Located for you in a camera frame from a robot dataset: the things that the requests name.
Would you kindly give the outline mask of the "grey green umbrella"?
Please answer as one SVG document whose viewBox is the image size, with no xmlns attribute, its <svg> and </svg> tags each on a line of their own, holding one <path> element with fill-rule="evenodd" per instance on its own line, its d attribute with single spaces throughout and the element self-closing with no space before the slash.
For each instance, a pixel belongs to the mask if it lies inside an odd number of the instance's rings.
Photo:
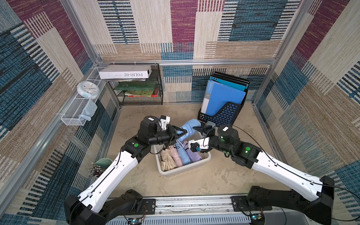
<svg viewBox="0 0 360 225">
<path fill-rule="evenodd" d="M 216 126 L 216 124 L 214 122 L 211 122 L 211 121 L 207 121 L 205 125 L 206 126 L 211 126 L 211 128 Z"/>
</svg>

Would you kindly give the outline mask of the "white plastic storage box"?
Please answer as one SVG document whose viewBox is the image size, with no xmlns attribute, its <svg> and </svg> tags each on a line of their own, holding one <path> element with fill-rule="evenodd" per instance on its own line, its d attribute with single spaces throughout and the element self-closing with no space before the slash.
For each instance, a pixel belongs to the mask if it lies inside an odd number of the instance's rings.
<svg viewBox="0 0 360 225">
<path fill-rule="evenodd" d="M 190 140 L 200 139 L 199 132 L 184 139 L 176 141 L 175 144 L 164 147 L 164 145 L 152 146 L 151 152 L 155 154 L 157 168 L 160 175 L 170 177 L 183 172 L 188 172 L 197 167 L 203 166 L 212 159 L 208 153 L 192 152 L 188 142 Z"/>
</svg>

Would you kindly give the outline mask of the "lavender umbrella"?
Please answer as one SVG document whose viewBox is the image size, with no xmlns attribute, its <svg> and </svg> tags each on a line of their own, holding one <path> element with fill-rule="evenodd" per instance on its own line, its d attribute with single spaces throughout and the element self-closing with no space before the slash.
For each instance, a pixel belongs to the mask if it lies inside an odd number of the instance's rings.
<svg viewBox="0 0 360 225">
<path fill-rule="evenodd" d="M 188 155 L 188 157 L 190 158 L 191 162 L 192 163 L 195 163 L 195 162 L 198 162 L 200 160 L 203 159 L 202 155 L 199 153 L 199 152 L 193 152 L 191 149 L 190 149 L 190 146 L 188 144 L 188 141 L 184 141 L 183 142 L 183 146 L 184 146 L 184 149 Z"/>
</svg>

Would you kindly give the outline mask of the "beige umbrella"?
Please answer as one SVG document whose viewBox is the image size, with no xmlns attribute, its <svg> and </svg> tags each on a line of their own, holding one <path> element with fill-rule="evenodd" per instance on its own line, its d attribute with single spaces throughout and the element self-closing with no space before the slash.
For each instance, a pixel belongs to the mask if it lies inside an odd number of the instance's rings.
<svg viewBox="0 0 360 225">
<path fill-rule="evenodd" d="M 169 149 L 162 150 L 160 153 L 160 157 L 160 167 L 162 171 L 170 171 L 177 167 Z"/>
</svg>

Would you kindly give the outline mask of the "pink umbrella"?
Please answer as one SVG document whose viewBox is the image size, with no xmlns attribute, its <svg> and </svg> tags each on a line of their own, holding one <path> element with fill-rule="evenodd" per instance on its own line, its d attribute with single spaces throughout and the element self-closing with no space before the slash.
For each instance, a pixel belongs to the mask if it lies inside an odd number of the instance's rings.
<svg viewBox="0 0 360 225">
<path fill-rule="evenodd" d="M 183 162 L 182 162 L 182 159 L 179 156 L 179 153 L 178 153 L 177 149 L 174 146 L 169 146 L 169 150 L 170 150 L 171 157 L 173 158 L 176 166 L 177 167 L 182 167 Z"/>
</svg>

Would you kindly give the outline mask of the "light blue umbrella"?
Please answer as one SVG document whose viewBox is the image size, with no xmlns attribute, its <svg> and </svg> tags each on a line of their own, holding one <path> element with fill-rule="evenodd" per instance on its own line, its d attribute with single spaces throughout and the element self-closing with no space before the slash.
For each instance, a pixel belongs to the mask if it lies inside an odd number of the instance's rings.
<svg viewBox="0 0 360 225">
<path fill-rule="evenodd" d="M 191 164 L 191 159 L 189 158 L 187 152 L 185 151 L 183 145 L 180 142 L 176 142 L 175 147 L 179 153 L 180 158 L 182 159 L 182 162 L 184 165 Z"/>
</svg>

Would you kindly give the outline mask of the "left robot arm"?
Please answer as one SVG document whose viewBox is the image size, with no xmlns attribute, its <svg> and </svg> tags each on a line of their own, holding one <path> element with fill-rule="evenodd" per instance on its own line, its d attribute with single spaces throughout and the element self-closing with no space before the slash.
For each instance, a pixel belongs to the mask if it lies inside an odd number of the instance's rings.
<svg viewBox="0 0 360 225">
<path fill-rule="evenodd" d="M 122 179 L 151 151 L 153 145 L 169 146 L 191 136 L 199 122 L 187 122 L 182 127 L 170 125 L 166 116 L 146 116 L 138 133 L 128 139 L 111 165 L 78 196 L 65 200 L 66 222 L 70 225 L 104 225 L 120 215 L 139 215 L 146 211 L 143 196 L 128 190 L 120 197 L 108 200 Z"/>
</svg>

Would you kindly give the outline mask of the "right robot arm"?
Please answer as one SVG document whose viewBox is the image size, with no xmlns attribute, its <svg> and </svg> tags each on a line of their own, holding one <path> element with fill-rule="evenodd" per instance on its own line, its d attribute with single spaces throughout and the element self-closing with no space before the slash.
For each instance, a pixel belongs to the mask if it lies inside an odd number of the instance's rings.
<svg viewBox="0 0 360 225">
<path fill-rule="evenodd" d="M 189 141 L 193 152 L 218 150 L 237 165 L 264 173 L 290 188 L 289 191 L 284 191 L 252 186 L 245 200 L 249 210 L 280 207 L 301 212 L 322 225 L 332 223 L 332 178 L 306 174 L 271 157 L 260 147 L 241 141 L 238 131 L 230 125 L 221 125 L 218 128 L 210 125 L 195 126 L 194 129 L 206 135 L 203 139 Z"/>
</svg>

